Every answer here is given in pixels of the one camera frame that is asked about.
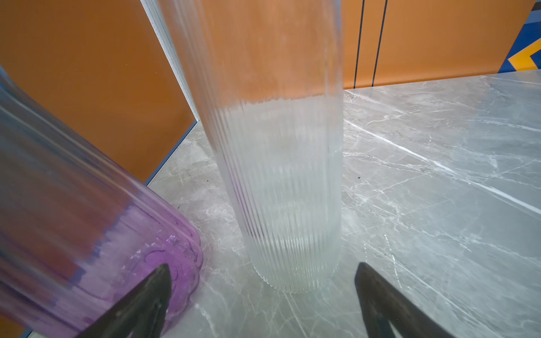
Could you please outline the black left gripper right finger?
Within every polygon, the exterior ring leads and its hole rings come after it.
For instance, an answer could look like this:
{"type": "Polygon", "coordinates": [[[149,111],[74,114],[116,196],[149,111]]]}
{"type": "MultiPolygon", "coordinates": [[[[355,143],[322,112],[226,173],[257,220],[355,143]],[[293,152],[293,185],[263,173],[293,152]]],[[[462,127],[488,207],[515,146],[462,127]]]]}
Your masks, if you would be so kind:
{"type": "Polygon", "coordinates": [[[354,285],[369,337],[453,338],[369,264],[358,265],[354,285]]]}

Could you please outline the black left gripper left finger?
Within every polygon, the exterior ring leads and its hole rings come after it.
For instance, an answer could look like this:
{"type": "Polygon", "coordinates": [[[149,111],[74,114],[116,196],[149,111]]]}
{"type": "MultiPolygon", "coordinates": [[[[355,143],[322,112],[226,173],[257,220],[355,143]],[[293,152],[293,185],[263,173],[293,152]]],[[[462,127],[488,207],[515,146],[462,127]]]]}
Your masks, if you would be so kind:
{"type": "Polygon", "coordinates": [[[78,337],[159,337],[172,293],[167,264],[161,264],[78,337]]]}

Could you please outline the clear ribbed glass vase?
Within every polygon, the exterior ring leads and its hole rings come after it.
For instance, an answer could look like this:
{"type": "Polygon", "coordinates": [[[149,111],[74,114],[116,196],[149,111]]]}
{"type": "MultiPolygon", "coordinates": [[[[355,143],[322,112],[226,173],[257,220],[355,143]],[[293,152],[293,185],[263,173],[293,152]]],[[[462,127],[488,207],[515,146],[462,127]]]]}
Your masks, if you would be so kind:
{"type": "Polygon", "coordinates": [[[284,292],[341,245],[339,1],[160,1],[249,258],[284,292]]]}

